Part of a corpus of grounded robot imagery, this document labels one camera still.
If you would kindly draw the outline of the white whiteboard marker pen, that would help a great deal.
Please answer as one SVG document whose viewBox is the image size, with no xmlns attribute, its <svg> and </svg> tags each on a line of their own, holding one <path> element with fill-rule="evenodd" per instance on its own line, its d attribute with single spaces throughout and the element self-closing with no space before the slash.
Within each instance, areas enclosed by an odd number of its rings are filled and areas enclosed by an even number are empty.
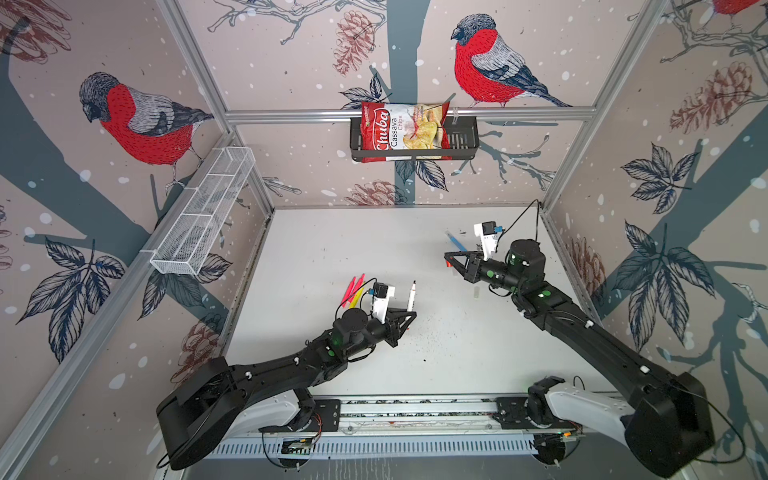
<svg viewBox="0 0 768 480">
<path fill-rule="evenodd" d="M 411 284 L 411 288 L 409 291 L 408 296 L 408 302 L 407 302 L 407 311 L 412 312 L 414 311 L 415 307 L 415 297 L 416 297 L 416 280 L 414 280 Z"/>
</svg>

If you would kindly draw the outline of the yellow highlighter pen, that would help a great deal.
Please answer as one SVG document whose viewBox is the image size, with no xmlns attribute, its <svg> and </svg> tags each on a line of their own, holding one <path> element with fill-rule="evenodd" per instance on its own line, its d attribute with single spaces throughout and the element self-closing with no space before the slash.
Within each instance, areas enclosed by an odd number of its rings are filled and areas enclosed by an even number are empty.
<svg viewBox="0 0 768 480">
<path fill-rule="evenodd" d="M 365 295 L 366 289 L 360 288 L 352 298 L 349 307 L 350 308 L 357 308 L 361 302 L 361 298 Z"/>
</svg>

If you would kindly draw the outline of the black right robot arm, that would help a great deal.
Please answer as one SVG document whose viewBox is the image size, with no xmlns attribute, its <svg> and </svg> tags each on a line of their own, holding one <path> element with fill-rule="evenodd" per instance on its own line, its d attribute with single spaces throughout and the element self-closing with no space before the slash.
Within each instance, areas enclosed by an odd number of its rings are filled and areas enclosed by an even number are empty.
<svg viewBox="0 0 768 480">
<path fill-rule="evenodd" d="M 548 376 L 528 389 L 526 410 L 534 425 L 547 428 L 561 420 L 589 427 L 627 447 L 662 478 L 714 446 L 704 386 L 688 373 L 674 375 L 641 357 L 595 324 L 546 281 L 546 257 L 537 241 L 514 241 L 503 262 L 477 251 L 447 252 L 444 258 L 467 282 L 509 293 L 526 319 L 579 354 L 622 396 L 613 399 Z"/>
</svg>

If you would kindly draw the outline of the blue marker pen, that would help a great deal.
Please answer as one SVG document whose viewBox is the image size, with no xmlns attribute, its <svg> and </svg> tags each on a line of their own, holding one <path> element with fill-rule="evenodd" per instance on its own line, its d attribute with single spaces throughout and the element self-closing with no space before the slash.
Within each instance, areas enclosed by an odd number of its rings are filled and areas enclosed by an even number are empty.
<svg viewBox="0 0 768 480">
<path fill-rule="evenodd" d="M 458 251 L 467 251 L 466 247 L 450 231 L 446 230 L 445 234 Z"/>
</svg>

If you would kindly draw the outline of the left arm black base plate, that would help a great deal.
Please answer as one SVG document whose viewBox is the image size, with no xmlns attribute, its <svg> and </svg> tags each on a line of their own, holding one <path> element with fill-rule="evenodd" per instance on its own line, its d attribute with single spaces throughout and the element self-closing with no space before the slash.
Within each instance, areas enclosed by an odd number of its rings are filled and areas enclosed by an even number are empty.
<svg viewBox="0 0 768 480">
<path fill-rule="evenodd" d="M 326 433 L 338 432 L 341 420 L 341 401 L 336 398 L 313 400 L 312 410 L 306 401 L 299 403 L 299 412 L 282 426 L 260 427 L 260 433 Z"/>
</svg>

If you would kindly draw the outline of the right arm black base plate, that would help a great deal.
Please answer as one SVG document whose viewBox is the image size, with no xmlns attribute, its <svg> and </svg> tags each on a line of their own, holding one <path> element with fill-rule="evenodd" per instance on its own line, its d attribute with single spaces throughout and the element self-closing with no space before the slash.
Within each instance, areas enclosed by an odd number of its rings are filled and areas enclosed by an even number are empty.
<svg viewBox="0 0 768 480">
<path fill-rule="evenodd" d="M 572 422 L 561 419 L 545 421 L 532 420 L 527 410 L 528 399 L 524 396 L 497 397 L 497 411 L 491 417 L 497 421 L 503 430 L 553 430 L 576 431 L 577 426 Z"/>
</svg>

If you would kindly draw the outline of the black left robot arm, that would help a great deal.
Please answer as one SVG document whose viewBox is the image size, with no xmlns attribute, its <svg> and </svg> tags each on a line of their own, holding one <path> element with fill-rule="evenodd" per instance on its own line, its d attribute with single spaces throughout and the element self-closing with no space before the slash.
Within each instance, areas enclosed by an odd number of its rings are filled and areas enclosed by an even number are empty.
<svg viewBox="0 0 768 480">
<path fill-rule="evenodd" d="M 299 352 L 256 364 L 230 365 L 223 357 L 207 360 L 156 409 L 166 447 L 166 465 L 183 470 L 210 454 L 247 408 L 292 392 L 299 418 L 309 418 L 308 389 L 328 382 L 349 364 L 385 342 L 396 347 L 417 318 L 415 311 L 393 308 L 383 321 L 360 308 L 345 311 L 330 329 Z"/>
</svg>

